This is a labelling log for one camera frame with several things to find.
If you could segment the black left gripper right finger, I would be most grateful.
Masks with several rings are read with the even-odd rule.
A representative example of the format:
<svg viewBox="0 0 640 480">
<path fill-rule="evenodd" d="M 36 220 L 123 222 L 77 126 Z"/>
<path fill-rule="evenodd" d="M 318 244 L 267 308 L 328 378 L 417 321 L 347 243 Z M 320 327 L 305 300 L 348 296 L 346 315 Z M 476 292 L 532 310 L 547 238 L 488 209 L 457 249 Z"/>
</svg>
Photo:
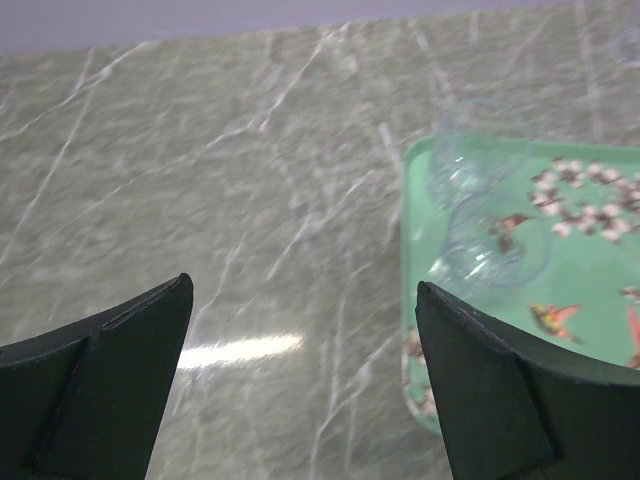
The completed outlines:
<svg viewBox="0 0 640 480">
<path fill-rule="evenodd" d="M 636 479 L 639 373 L 515 328 L 430 282 L 416 320 L 456 479 Z"/>
</svg>

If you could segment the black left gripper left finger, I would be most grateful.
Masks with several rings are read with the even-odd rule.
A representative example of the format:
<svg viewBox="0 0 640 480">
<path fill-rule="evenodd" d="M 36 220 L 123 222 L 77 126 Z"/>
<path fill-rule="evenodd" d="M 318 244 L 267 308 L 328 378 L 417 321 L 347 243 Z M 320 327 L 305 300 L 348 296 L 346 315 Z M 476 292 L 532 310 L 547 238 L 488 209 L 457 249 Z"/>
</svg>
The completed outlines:
<svg viewBox="0 0 640 480">
<path fill-rule="evenodd" d="M 1 348 L 4 479 L 142 479 L 193 308 L 179 276 Z"/>
</svg>

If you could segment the clear glass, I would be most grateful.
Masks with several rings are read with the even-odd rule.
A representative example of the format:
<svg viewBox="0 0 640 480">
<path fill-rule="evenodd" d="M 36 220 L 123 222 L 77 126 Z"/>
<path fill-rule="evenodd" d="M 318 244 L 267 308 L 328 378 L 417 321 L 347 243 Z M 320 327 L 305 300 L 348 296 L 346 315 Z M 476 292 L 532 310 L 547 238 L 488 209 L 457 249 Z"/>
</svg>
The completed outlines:
<svg viewBox="0 0 640 480">
<path fill-rule="evenodd" d="M 638 25 L 627 27 L 621 31 L 614 39 L 614 50 L 618 60 L 630 67 L 638 68 L 640 66 L 639 43 Z"/>
<path fill-rule="evenodd" d="M 473 98 L 439 118 L 426 190 L 440 208 L 484 193 L 514 175 L 531 157 L 531 128 L 498 100 Z"/>
<path fill-rule="evenodd" d="M 429 280 L 469 299 L 523 287 L 551 257 L 545 221 L 524 198 L 509 192 L 471 195 L 447 221 Z"/>
</svg>

